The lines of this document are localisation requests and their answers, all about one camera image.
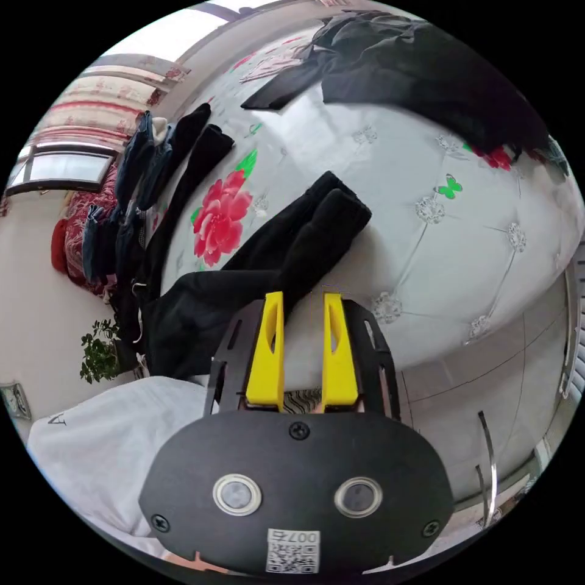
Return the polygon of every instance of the screw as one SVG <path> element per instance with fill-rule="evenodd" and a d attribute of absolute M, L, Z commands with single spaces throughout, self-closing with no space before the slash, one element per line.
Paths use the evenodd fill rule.
<path fill-rule="evenodd" d="M 428 522 L 425 527 L 422 529 L 422 535 L 424 538 L 430 538 L 431 536 L 434 536 L 438 529 L 439 529 L 439 522 L 437 522 L 437 520 L 431 520 L 430 522 Z"/>
<path fill-rule="evenodd" d="M 168 532 L 171 529 L 169 525 L 169 521 L 160 514 L 155 514 L 151 518 L 152 525 L 158 530 L 159 532 Z"/>
<path fill-rule="evenodd" d="M 308 425 L 301 421 L 293 422 L 288 429 L 288 434 L 297 441 L 306 439 L 310 432 Z"/>

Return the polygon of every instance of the potted plant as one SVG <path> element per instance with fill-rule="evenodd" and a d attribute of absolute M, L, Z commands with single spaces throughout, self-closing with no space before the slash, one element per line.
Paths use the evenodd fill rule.
<path fill-rule="evenodd" d="M 118 325 L 111 319 L 96 321 L 93 332 L 81 338 L 84 358 L 79 375 L 87 382 L 113 380 L 137 365 L 136 354 L 130 352 L 116 337 Z"/>

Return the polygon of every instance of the white wall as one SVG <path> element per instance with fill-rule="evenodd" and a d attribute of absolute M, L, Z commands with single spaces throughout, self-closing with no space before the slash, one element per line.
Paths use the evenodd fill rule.
<path fill-rule="evenodd" d="M 112 311 L 51 266 L 62 196 L 18 194 L 0 219 L 0 381 L 23 385 L 33 420 L 133 379 L 90 385 L 79 378 L 81 336 Z M 25 440 L 30 425 L 16 421 Z"/>
<path fill-rule="evenodd" d="M 571 394 L 560 401 L 555 416 L 544 436 L 549 456 L 552 457 L 556 453 L 561 441 L 564 439 L 578 405 L 578 402 Z"/>

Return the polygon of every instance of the green butterfly print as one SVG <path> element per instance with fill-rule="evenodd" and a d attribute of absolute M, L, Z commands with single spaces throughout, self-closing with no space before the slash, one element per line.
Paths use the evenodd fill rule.
<path fill-rule="evenodd" d="M 447 175 L 447 186 L 435 187 L 435 193 L 444 195 L 447 199 L 454 199 L 455 193 L 460 193 L 463 187 L 458 183 L 453 175 Z"/>

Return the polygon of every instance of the metal handle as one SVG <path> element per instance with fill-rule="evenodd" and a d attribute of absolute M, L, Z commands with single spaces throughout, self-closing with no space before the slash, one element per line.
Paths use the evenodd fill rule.
<path fill-rule="evenodd" d="M 483 528 L 487 528 L 491 522 L 492 518 L 494 517 L 495 511 L 495 496 L 498 492 L 498 475 L 495 468 L 495 458 L 494 458 L 494 446 L 492 444 L 492 437 L 489 434 L 488 423 L 486 422 L 486 417 L 483 414 L 483 410 L 478 413 L 478 416 L 481 421 L 481 426 L 483 427 L 483 432 L 486 435 L 486 443 L 487 443 L 487 453 L 489 455 L 489 467 L 492 476 L 492 486 L 491 486 L 491 494 L 490 494 L 490 501 L 488 504 L 488 495 L 486 492 L 486 484 L 483 480 L 483 474 L 481 473 L 481 468 L 479 465 L 475 466 L 475 470 L 477 471 L 477 475 L 480 479 L 480 488 L 481 494 L 483 496 Z"/>

